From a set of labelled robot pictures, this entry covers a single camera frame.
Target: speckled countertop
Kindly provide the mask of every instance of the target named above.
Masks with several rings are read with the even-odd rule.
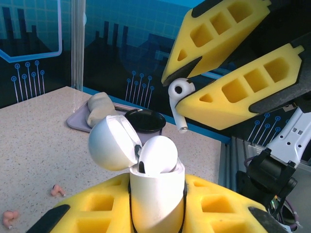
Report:
[[[98,167],[87,149],[88,133],[66,125],[90,95],[64,87],[0,109],[0,212],[19,210],[13,228],[24,233],[63,197],[52,197],[55,183],[70,197],[118,174]],[[176,144],[186,172],[217,183],[221,142],[194,132],[179,134],[167,123],[163,135]]]

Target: gray tray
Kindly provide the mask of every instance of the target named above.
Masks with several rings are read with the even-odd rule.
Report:
[[[126,106],[126,105],[122,105],[122,104],[115,104],[115,107],[118,108],[124,108],[126,110],[131,110],[134,109],[132,107]],[[75,130],[80,130],[80,131],[84,131],[84,132],[91,132],[91,127],[89,127],[89,125],[86,122],[86,115],[89,114],[89,109],[87,106],[87,102],[85,104],[83,104],[77,111],[75,111],[68,119],[67,119],[67,125]],[[126,112],[121,112],[118,111],[120,114],[125,115]],[[162,130],[160,130],[159,132],[156,133],[137,133],[141,142],[144,144],[147,140],[149,140],[150,138],[157,136],[157,135],[161,135],[162,134]]]

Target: white earbud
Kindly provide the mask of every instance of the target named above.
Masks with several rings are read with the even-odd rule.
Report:
[[[165,136],[150,138],[142,147],[138,171],[150,176],[172,171],[177,164],[178,152],[175,143]]]
[[[185,78],[176,79],[169,86],[170,106],[180,133],[185,133],[188,130],[188,126],[185,117],[180,115],[175,107],[179,101],[195,91],[194,84],[187,82],[187,80]]]

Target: yellow foam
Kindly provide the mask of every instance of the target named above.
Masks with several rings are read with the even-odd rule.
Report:
[[[202,56],[188,77],[218,68],[270,13],[269,0],[223,0],[201,16],[187,12],[163,72],[169,75]]]
[[[188,187],[183,233],[266,233],[248,211],[265,208],[201,178],[186,175]],[[116,176],[56,205],[70,209],[52,233],[132,233],[129,173]]]
[[[58,203],[70,209],[51,233],[131,233],[128,183],[125,173]]]
[[[266,233],[248,207],[265,208],[240,194],[201,178],[187,175],[183,233]]]
[[[186,97],[176,110],[217,130],[252,118],[251,104],[297,81],[302,51],[286,44]]]

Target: black bowl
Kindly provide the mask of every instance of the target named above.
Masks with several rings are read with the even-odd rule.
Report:
[[[133,109],[125,114],[136,132],[156,133],[166,124],[164,116],[149,109]]]

